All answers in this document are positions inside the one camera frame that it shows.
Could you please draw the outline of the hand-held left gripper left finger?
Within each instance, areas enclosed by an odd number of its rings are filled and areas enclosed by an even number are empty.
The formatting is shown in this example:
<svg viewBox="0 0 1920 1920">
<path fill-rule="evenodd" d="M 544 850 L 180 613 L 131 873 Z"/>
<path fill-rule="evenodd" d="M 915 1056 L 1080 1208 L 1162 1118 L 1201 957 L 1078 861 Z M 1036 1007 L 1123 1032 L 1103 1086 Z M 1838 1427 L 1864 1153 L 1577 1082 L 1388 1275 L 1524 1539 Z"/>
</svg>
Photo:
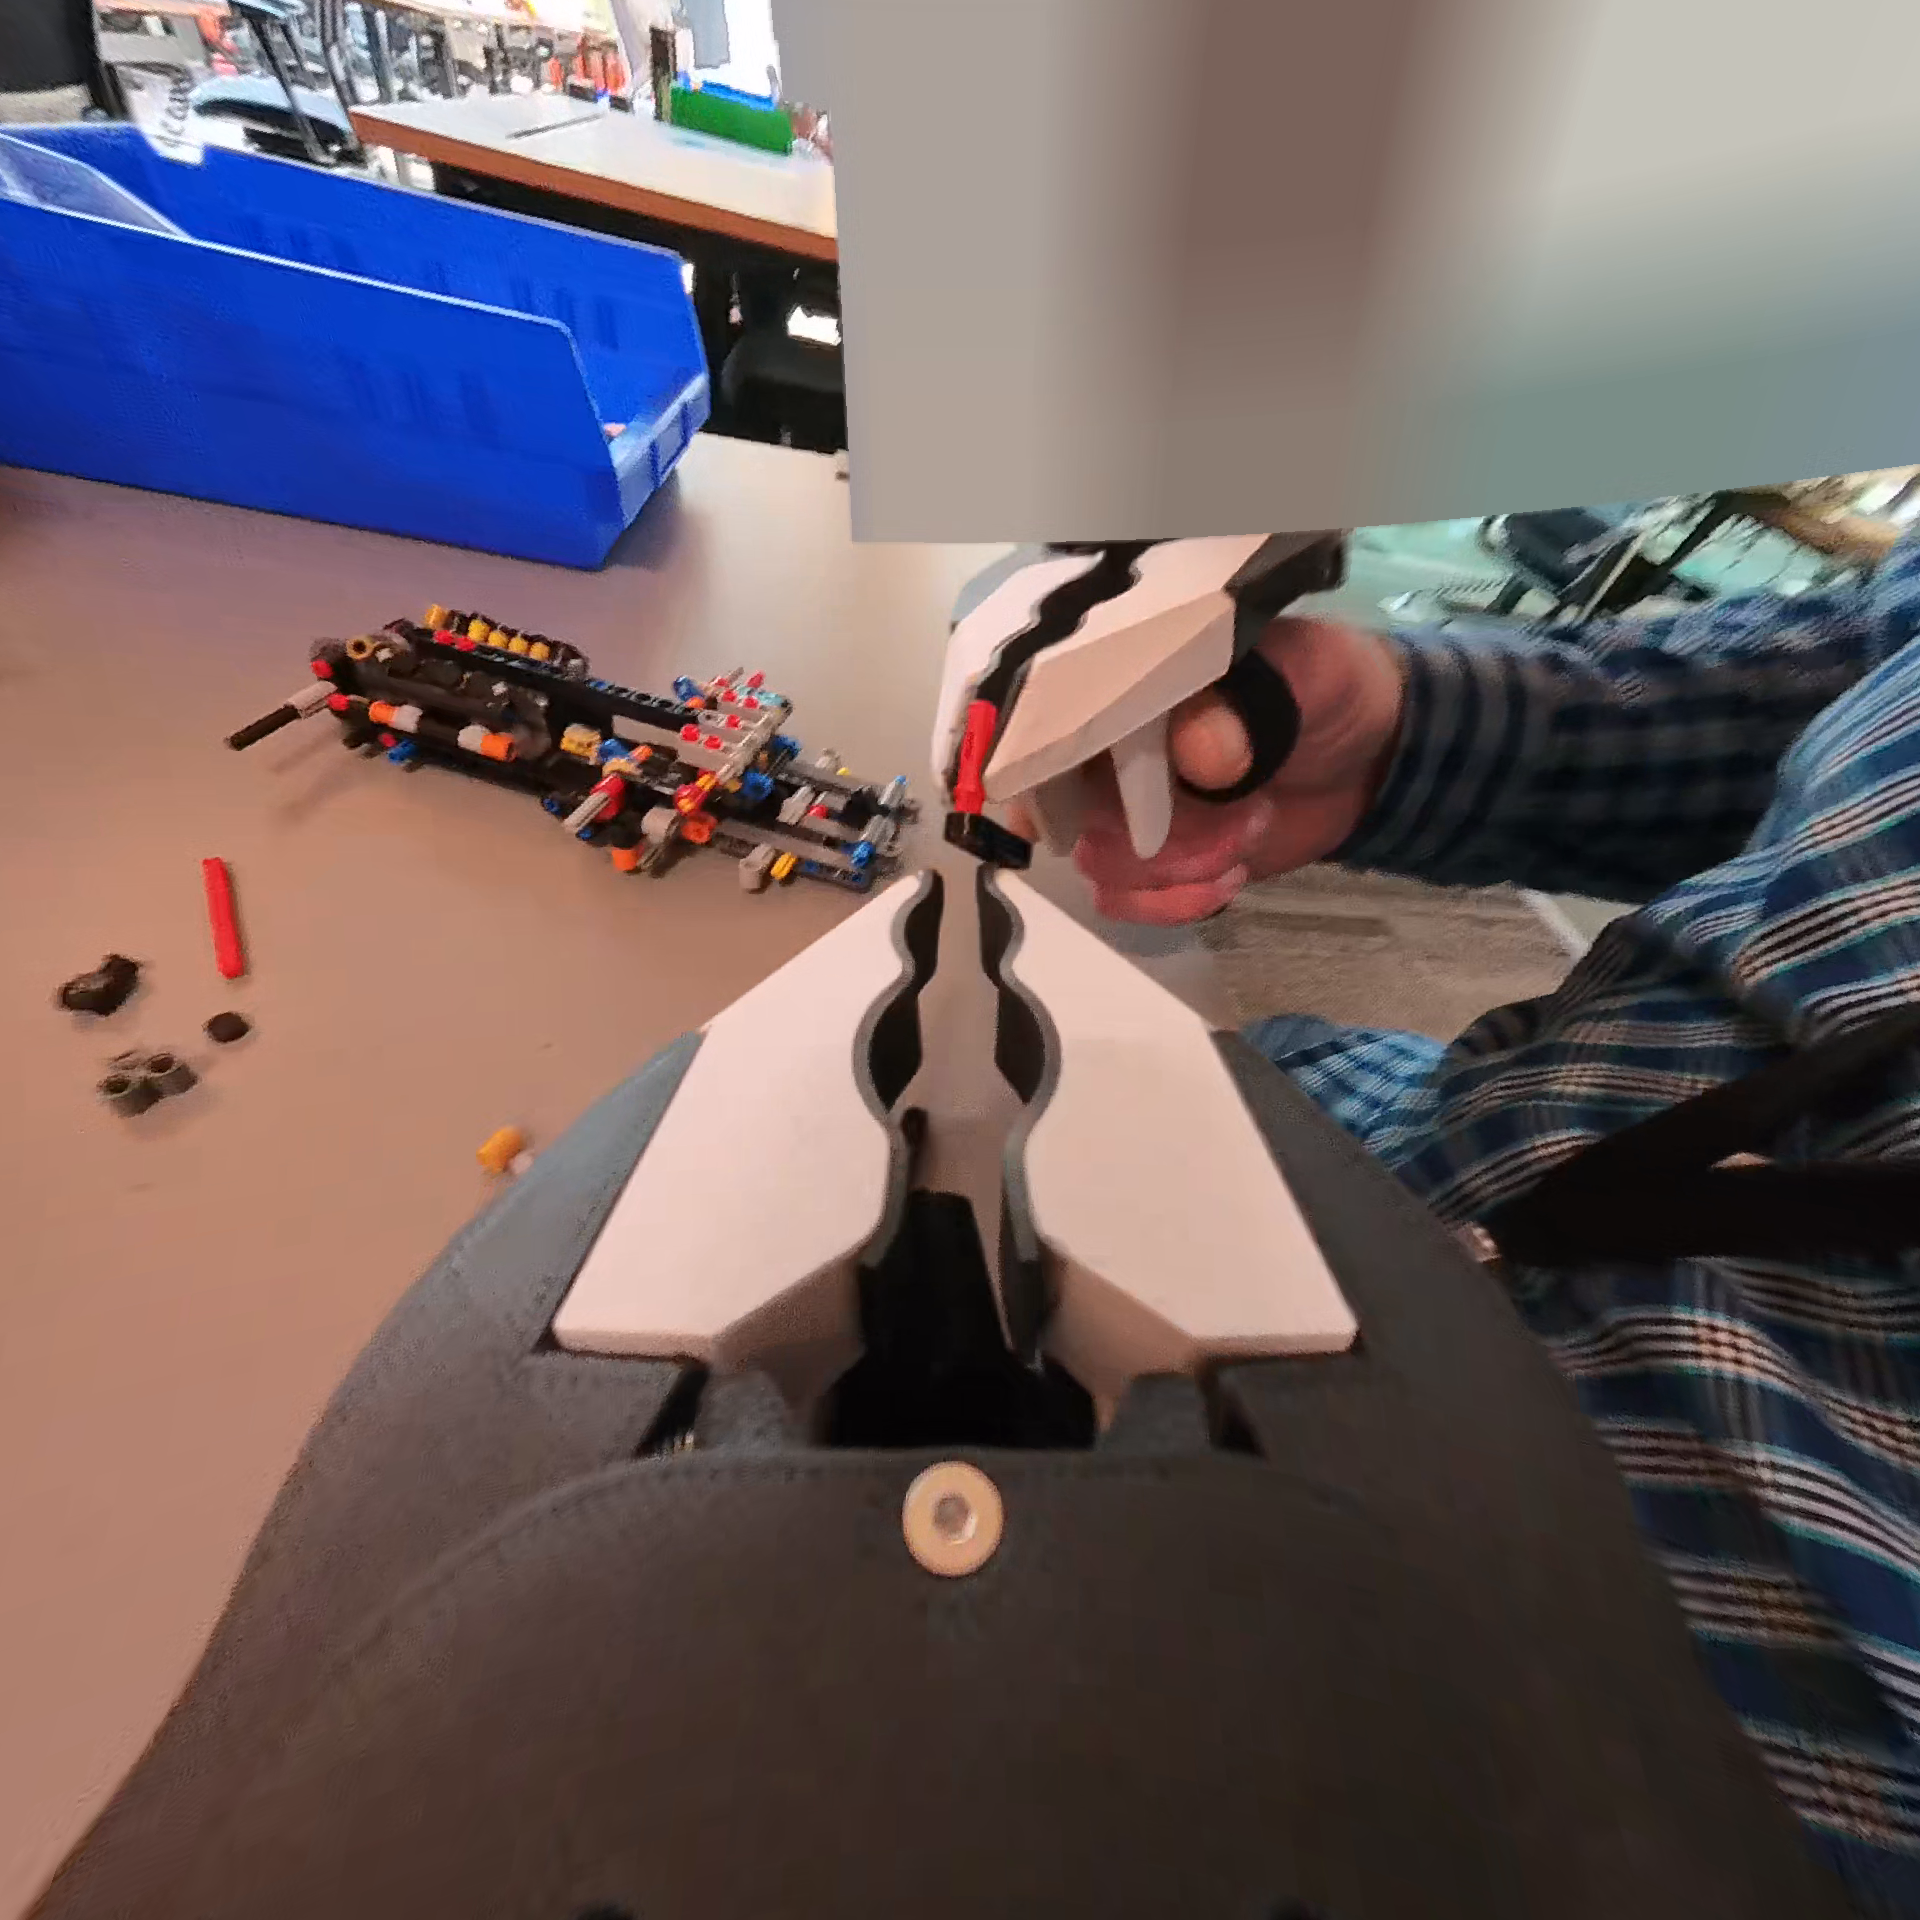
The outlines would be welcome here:
<svg viewBox="0 0 1920 1920">
<path fill-rule="evenodd" d="M 700 1032 L 551 1323 L 564 1354 L 759 1375 L 810 1418 L 898 1232 L 944 879 L 888 886 Z"/>
</svg>

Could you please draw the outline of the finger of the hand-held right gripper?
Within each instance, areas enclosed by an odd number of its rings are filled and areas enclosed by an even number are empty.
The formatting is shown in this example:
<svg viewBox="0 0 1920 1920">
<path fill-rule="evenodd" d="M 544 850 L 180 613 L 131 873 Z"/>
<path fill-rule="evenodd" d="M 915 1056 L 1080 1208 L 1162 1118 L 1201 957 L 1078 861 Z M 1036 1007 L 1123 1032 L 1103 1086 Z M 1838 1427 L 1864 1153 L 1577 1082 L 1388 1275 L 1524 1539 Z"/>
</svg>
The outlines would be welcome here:
<svg viewBox="0 0 1920 1920">
<path fill-rule="evenodd" d="M 1103 562 L 1103 545 L 1023 545 L 969 579 L 953 608 L 940 698 L 930 726 L 930 773 L 942 798 L 953 793 L 958 754 L 977 687 L 1001 646 L 1018 635 L 1040 602 Z"/>
<path fill-rule="evenodd" d="M 1051 549 L 979 605 L 979 806 L 1064 809 L 1095 761 L 1172 809 L 1169 721 L 1224 682 L 1274 584 L 1260 536 Z"/>
</svg>

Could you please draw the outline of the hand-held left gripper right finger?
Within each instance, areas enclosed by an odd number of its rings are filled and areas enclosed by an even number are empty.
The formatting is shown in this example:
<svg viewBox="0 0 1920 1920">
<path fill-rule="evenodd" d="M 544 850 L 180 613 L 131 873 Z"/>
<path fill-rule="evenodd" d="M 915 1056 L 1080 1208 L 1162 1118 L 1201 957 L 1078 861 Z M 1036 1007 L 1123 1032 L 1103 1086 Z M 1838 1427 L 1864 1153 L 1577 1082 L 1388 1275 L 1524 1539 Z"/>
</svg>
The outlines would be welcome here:
<svg viewBox="0 0 1920 1920">
<path fill-rule="evenodd" d="M 1110 1425 L 1143 1381 L 1352 1354 L 1350 1305 L 1225 1037 L 1025 879 L 977 873 L 994 1065 L 1019 1111 L 1000 1160 L 1015 1344 Z"/>
</svg>

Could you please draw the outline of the lego technic car chassis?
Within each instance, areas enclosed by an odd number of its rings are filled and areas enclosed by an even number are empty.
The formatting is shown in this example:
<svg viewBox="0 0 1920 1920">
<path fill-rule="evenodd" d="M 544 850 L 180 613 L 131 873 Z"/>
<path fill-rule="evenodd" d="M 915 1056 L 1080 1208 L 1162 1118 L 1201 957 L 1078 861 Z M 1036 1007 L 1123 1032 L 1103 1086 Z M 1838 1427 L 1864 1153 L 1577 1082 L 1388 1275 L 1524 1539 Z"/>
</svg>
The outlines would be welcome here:
<svg viewBox="0 0 1920 1920">
<path fill-rule="evenodd" d="M 898 875 L 921 817 L 904 775 L 871 782 L 840 752 L 810 752 L 791 735 L 793 704 L 744 667 L 644 690 L 603 680 L 570 640 L 430 607 L 318 640 L 307 672 L 226 749 L 320 717 L 351 752 L 531 795 L 627 875 L 708 850 L 751 897 L 798 880 L 867 897 Z"/>
</svg>

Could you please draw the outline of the person's right forearm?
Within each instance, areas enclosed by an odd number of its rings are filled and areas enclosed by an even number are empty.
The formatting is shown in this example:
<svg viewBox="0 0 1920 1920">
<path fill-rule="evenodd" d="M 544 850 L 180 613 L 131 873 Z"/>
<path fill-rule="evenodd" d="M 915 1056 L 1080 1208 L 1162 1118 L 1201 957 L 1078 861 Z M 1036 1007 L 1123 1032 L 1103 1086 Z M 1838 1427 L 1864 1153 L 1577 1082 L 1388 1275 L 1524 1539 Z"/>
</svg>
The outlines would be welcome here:
<svg viewBox="0 0 1920 1920">
<path fill-rule="evenodd" d="M 1574 640 L 1383 639 L 1399 730 L 1328 856 L 1430 886 L 1646 904 L 1736 857 L 1791 752 L 1916 646 L 1919 542 L 1864 581 L 1752 593 Z"/>
</svg>

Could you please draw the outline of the person's right hand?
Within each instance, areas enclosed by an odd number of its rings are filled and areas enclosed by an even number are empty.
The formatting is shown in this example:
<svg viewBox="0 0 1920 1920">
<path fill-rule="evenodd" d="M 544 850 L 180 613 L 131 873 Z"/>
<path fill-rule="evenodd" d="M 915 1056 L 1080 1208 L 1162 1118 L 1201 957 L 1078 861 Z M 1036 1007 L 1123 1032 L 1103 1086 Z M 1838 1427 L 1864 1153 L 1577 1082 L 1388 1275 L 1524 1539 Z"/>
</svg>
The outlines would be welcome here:
<svg viewBox="0 0 1920 1920">
<path fill-rule="evenodd" d="M 1260 656 L 1288 682 L 1304 723 L 1282 769 L 1233 806 L 1195 798 L 1254 771 L 1238 713 L 1211 690 L 1169 718 L 1169 761 L 1184 787 L 1163 849 L 1140 857 L 1119 789 L 1105 782 L 1073 865 L 1105 922 L 1183 929 L 1211 920 L 1248 886 L 1331 857 L 1371 808 L 1402 735 L 1402 662 L 1383 635 L 1322 616 L 1270 625 Z"/>
</svg>

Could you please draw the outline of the green crate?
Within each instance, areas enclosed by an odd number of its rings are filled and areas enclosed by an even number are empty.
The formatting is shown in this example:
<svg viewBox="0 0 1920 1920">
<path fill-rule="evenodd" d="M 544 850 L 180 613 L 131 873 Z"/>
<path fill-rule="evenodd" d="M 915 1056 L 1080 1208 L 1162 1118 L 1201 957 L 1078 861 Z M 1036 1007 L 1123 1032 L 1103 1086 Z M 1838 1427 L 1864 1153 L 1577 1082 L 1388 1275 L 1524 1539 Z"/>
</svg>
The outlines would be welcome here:
<svg viewBox="0 0 1920 1920">
<path fill-rule="evenodd" d="M 791 112 L 775 96 L 726 85 L 675 80 L 668 91 L 668 121 L 703 137 L 715 137 L 755 154 L 790 155 L 798 134 Z"/>
</svg>

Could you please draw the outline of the wooden-edged background desk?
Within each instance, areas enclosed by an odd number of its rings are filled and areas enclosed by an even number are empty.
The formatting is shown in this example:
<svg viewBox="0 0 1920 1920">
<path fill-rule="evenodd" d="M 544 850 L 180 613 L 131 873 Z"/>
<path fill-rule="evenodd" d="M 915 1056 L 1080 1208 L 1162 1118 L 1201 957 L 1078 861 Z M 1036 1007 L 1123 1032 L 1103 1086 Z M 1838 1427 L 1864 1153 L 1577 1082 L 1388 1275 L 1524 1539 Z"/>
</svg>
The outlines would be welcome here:
<svg viewBox="0 0 1920 1920">
<path fill-rule="evenodd" d="M 467 177 L 836 266 L 833 167 L 570 96 L 353 107 L 356 136 Z"/>
</svg>

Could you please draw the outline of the blue plaid shirt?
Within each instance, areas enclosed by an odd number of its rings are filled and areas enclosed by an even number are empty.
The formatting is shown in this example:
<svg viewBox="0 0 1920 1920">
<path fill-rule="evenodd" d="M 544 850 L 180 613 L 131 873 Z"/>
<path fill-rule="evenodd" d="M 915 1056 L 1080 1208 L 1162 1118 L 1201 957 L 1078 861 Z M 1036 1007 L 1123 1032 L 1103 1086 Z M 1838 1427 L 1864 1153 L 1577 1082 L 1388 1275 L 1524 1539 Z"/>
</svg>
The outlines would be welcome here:
<svg viewBox="0 0 1920 1920">
<path fill-rule="evenodd" d="M 1607 873 L 1521 856 L 1430 886 L 1633 904 L 1550 997 L 1454 1043 L 1383 1032 L 1257 1047 L 1452 1229 L 1491 1229 L 1583 1149 L 1686 1098 L 1916 1013 L 1916 830 Z M 1515 1264 L 1715 1690 L 1859 1915 L 1916 1915 L 1916 1251 Z"/>
</svg>

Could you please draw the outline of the blue plastic bin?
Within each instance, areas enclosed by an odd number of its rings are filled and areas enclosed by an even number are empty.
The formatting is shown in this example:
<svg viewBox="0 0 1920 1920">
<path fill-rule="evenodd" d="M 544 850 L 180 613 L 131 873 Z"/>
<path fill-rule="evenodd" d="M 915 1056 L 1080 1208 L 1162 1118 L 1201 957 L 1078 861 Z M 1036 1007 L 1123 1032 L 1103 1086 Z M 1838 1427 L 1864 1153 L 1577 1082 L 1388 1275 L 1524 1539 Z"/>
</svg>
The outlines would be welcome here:
<svg viewBox="0 0 1920 1920">
<path fill-rule="evenodd" d="M 600 569 L 711 413 L 681 261 L 123 125 L 8 128 L 187 238 L 3 205 L 3 458 Z"/>
</svg>

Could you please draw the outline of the crumpled clear plastic wrap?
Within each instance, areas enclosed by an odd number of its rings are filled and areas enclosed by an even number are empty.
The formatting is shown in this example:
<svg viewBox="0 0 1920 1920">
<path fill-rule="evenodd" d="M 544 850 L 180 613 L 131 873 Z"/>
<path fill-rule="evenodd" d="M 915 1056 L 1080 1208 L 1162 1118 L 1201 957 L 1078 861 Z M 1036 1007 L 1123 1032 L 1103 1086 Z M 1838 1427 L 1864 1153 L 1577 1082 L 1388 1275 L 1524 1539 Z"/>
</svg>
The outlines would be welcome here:
<svg viewBox="0 0 1920 1920">
<path fill-rule="evenodd" d="M 139 233 L 187 238 L 180 226 L 96 167 L 12 134 L 3 134 L 3 205 Z"/>
</svg>

